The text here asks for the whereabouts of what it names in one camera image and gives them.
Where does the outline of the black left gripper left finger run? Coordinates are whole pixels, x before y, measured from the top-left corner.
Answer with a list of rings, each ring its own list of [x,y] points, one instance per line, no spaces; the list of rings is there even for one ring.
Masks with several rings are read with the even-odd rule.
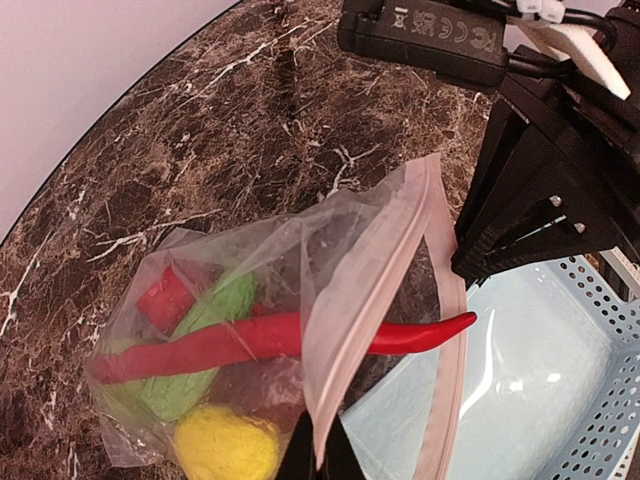
[[[279,480],[316,480],[313,425],[308,413],[302,413],[295,426],[279,467]]]

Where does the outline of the dark red toy pepper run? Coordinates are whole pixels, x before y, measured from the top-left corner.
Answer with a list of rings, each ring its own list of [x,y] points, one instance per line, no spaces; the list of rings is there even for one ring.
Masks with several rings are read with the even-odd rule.
[[[277,357],[221,367],[209,400],[237,413],[273,422],[290,434],[305,411],[303,370],[296,357]]]

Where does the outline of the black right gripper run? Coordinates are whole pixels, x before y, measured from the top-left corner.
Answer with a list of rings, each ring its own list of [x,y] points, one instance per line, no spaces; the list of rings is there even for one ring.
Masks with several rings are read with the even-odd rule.
[[[515,24],[534,49],[508,51],[456,224],[453,271],[486,278],[591,250],[639,247],[639,13],[612,9],[603,51],[568,20]]]

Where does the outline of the clear zip top bag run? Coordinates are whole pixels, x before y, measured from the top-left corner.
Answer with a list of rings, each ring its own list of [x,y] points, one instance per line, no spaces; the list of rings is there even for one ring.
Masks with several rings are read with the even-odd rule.
[[[140,263],[87,364],[116,467],[443,479],[469,311],[436,154]]]

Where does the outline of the green toy bitter gourd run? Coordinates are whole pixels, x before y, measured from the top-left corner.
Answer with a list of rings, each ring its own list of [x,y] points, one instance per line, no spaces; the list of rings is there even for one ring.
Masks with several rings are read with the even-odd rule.
[[[233,332],[234,323],[251,315],[256,282],[250,274],[220,282],[195,299],[170,340],[140,349],[143,399],[163,422],[176,421],[210,388],[221,366],[247,357]]]

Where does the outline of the light blue plastic basket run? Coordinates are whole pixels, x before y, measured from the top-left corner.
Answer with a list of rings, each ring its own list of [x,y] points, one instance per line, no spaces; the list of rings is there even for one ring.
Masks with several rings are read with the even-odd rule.
[[[584,258],[469,291],[451,479],[614,479],[639,430],[639,303]]]

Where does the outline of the red toy chili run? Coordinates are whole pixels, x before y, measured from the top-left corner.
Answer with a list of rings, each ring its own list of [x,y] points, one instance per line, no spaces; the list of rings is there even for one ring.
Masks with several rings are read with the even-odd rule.
[[[384,322],[373,339],[366,342],[367,353],[404,355],[429,351],[463,332],[476,319],[475,313],[466,312],[432,324]],[[302,352],[300,314],[297,312],[240,320],[234,323],[233,332],[247,349],[247,357],[230,364],[253,358],[299,356]],[[140,358],[140,349],[153,344],[158,343],[134,345],[119,354],[99,354],[89,362],[88,371],[95,380],[104,384],[145,379],[136,361]]]

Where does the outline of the bright red toy pepper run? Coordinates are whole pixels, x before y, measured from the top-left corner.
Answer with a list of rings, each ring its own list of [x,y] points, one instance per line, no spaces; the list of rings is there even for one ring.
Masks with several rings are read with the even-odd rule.
[[[137,309],[145,314],[151,324],[164,334],[171,334],[195,303],[195,297],[167,267],[137,300]]]

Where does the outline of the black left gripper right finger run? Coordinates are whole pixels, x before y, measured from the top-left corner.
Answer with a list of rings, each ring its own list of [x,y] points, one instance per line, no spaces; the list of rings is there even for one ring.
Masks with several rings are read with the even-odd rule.
[[[317,478],[321,480],[365,480],[365,475],[355,455],[339,416],[331,425],[326,442],[323,463]]]

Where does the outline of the yellow toy pepper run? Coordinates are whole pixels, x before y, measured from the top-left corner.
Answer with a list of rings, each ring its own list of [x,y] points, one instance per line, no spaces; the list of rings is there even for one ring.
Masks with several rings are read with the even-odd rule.
[[[270,479],[280,461],[279,430],[270,421],[204,405],[179,421],[174,450],[189,479]]]

